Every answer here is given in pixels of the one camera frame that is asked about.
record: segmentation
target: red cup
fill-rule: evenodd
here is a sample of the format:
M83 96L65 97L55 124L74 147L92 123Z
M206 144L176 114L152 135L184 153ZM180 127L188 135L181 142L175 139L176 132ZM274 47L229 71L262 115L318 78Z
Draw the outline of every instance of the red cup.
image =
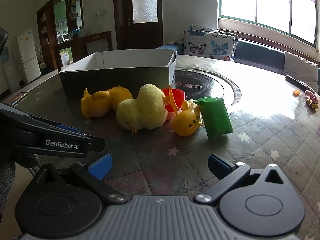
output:
M176 105L178 107L178 110L180 110L183 101L186 99L186 94L185 94L185 92L183 92L180 89L172 88L171 90L172 90L172 94L173 94L173 97L174 97L174 101L176 101ZM162 89L162 92L164 93L164 95L166 97L169 96L169 89L168 88ZM165 107L165 109L167 109L168 112L174 112L171 105L167 105Z

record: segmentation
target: brown wooden door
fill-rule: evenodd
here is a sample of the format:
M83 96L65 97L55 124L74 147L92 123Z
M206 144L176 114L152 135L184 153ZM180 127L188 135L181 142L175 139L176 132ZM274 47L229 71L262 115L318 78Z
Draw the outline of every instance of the brown wooden door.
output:
M114 9L118 49L162 46L162 0L114 0Z

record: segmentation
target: refrigerator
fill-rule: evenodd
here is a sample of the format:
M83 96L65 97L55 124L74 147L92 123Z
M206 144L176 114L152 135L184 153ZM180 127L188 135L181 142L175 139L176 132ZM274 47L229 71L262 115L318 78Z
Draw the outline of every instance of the refrigerator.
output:
M41 76L36 49L33 42L32 31L17 36L18 39L18 62L21 76L25 84L29 84Z

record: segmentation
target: green package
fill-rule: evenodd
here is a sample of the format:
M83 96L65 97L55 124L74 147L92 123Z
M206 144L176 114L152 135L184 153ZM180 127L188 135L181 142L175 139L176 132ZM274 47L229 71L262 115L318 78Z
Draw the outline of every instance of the green package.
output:
M201 98L199 105L209 141L224 133L232 133L233 128L222 98Z

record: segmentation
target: round table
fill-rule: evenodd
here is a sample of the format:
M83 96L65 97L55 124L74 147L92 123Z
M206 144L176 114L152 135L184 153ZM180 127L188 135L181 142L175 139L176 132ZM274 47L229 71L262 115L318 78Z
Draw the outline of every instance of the round table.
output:
M319 110L310 111L305 99L292 95L294 86L284 76L263 69L215 59L177 56L176 69L219 73L241 91L240 100L228 108L234 132L209 142L204 127L189 137L179 137L171 122L134 136L122 129L110 111L86 120L79 99L66 98L59 75L28 92L18 107L48 119L103 137L102 153L91 152L86 162L105 153L113 167L103 181L123 194L187 194L190 197L217 182L208 170L211 153L263 169L278 164L296 187L306 208L299 231L302 239L316 240L320 210ZM40 156L40 164L68 167L77 159Z

